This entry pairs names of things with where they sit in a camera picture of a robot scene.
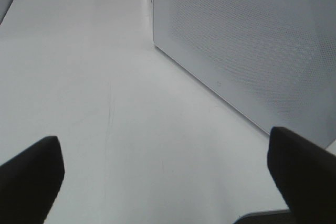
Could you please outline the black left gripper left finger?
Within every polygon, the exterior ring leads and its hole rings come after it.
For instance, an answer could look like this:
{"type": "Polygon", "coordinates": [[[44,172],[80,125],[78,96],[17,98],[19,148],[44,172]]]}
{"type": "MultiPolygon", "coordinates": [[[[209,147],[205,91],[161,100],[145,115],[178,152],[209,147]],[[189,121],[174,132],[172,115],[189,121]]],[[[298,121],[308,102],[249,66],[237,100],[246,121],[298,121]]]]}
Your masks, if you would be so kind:
{"type": "Polygon", "coordinates": [[[1,165],[1,223],[44,223],[65,176],[58,137],[47,136],[1,165]]]}

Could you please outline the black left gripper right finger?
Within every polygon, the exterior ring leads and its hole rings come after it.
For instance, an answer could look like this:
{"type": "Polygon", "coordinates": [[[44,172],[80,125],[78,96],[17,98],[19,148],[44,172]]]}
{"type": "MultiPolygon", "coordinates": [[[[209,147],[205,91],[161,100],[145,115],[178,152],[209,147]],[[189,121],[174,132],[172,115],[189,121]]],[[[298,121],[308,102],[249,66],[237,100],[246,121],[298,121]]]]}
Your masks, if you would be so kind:
{"type": "Polygon", "coordinates": [[[335,155],[273,127],[267,166],[297,223],[335,223],[335,155]]]}

